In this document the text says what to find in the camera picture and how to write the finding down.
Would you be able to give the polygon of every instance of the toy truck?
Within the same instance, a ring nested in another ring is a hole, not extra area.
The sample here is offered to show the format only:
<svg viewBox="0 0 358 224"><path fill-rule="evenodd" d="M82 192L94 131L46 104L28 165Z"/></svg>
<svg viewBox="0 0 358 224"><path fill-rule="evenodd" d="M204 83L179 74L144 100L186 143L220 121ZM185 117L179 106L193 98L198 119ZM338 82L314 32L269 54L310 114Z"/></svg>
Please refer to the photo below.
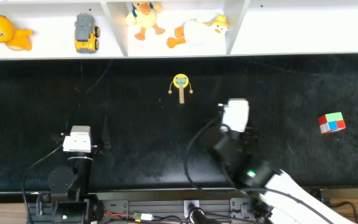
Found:
<svg viewBox="0 0 358 224"><path fill-rule="evenodd" d="M75 22L75 48L78 53L91 54L99 49L100 29L91 15L81 13Z"/></svg>

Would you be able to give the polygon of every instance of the black wheel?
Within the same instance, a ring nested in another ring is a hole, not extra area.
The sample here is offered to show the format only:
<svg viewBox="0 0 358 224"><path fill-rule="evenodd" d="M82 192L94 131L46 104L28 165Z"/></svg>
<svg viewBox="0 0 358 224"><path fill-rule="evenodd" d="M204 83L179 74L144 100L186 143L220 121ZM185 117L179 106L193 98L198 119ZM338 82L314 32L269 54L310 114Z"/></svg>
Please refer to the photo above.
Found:
<svg viewBox="0 0 358 224"><path fill-rule="evenodd" d="M98 40L94 40L94 49L99 50L99 41Z"/></svg>
<svg viewBox="0 0 358 224"><path fill-rule="evenodd" d="M97 26L94 27L94 35L96 37L100 37L100 28Z"/></svg>

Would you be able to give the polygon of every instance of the black tabletop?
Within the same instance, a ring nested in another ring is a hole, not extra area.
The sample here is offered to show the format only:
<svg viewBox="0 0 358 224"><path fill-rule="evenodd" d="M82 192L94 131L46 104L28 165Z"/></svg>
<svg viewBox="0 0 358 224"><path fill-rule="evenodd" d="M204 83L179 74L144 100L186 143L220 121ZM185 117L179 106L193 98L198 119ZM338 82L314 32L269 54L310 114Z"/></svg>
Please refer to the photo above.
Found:
<svg viewBox="0 0 358 224"><path fill-rule="evenodd" d="M18 192L27 167L56 147L52 134L89 125L94 141L108 117L112 149L94 158L93 191L190 187L183 153L217 114L246 98L255 150L305 187L358 186L358 54L0 62L0 192ZM178 73L193 94L168 94ZM321 134L318 117L340 111L347 128ZM29 173L28 190L47 190L48 173L66 165L55 153ZM190 173L204 187L226 186L195 145Z"/></svg>

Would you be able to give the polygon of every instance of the toy handle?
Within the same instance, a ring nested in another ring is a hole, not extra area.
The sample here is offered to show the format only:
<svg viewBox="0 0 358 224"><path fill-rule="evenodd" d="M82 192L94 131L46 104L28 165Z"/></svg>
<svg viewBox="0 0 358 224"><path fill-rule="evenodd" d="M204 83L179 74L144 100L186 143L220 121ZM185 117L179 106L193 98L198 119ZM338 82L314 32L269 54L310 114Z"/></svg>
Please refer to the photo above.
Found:
<svg viewBox="0 0 358 224"><path fill-rule="evenodd" d="M183 86L179 87L179 103L185 103L185 89L183 88Z"/></svg>

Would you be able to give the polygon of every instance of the rubik's cube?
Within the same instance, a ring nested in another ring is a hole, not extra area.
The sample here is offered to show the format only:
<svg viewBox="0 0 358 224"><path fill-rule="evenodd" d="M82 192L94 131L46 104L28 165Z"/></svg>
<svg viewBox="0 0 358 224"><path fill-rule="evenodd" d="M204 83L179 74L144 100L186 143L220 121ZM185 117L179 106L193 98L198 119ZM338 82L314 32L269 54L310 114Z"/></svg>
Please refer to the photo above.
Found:
<svg viewBox="0 0 358 224"><path fill-rule="evenodd" d="M318 118L321 133L330 133L345 129L345 121L343 120L342 113L330 113Z"/></svg>

